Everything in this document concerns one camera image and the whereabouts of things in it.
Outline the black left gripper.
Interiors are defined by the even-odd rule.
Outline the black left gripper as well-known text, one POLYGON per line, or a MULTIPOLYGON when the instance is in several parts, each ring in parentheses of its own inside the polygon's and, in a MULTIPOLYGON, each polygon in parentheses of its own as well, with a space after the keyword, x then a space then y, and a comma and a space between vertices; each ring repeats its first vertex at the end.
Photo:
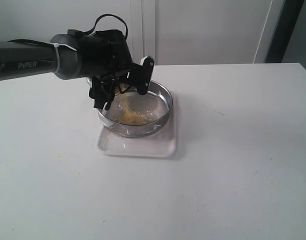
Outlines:
POLYGON ((133 63, 124 34, 117 29, 96 31, 77 40, 77 53, 81 59, 78 78, 91 77, 89 97, 94 100, 94 108, 109 110, 115 98, 116 84, 107 76, 129 71, 127 84, 135 87, 139 95, 146 95, 152 79, 154 59, 146 56, 140 64, 133 63))

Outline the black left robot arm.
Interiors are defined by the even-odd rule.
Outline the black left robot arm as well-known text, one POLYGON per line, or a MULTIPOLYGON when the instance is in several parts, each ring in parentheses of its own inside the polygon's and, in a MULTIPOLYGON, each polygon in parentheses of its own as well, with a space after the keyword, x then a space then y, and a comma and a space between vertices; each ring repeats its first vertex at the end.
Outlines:
POLYGON ((116 92, 135 88, 145 95, 151 82, 154 59, 147 56, 140 64, 133 62, 126 39, 117 29, 94 33, 69 29, 50 42, 0 41, 0 81, 45 73, 62 80, 89 78, 94 108, 107 111, 116 92))

